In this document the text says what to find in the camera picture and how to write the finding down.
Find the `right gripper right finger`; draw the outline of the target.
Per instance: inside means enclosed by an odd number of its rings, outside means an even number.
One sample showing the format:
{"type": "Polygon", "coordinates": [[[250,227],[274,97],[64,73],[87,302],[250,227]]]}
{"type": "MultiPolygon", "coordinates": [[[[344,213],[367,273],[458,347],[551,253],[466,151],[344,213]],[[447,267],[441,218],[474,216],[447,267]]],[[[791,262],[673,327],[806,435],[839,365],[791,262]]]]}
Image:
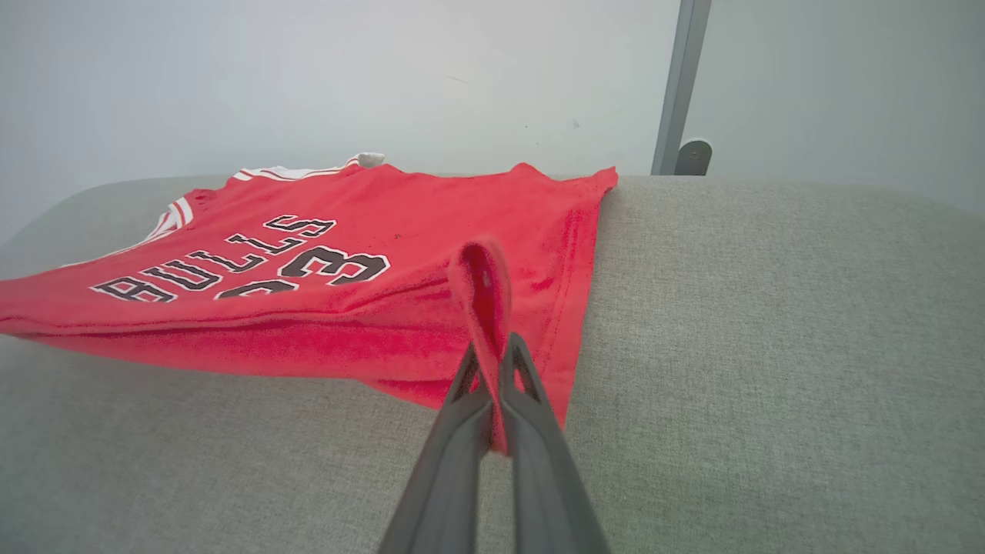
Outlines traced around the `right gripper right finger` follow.
{"type": "Polygon", "coordinates": [[[514,332],[500,364],[499,405],[513,459],[517,553],[609,553],[530,350],[514,332]]]}

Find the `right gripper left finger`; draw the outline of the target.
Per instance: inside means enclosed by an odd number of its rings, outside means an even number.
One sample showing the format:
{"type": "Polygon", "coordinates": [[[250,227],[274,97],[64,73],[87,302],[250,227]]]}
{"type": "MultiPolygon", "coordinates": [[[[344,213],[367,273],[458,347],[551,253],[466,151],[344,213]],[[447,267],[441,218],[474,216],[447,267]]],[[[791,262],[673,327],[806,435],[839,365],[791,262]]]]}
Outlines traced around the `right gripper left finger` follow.
{"type": "Polygon", "coordinates": [[[479,467],[490,450],[493,398],[469,345],[379,545],[380,553],[472,553],[479,467]]]}

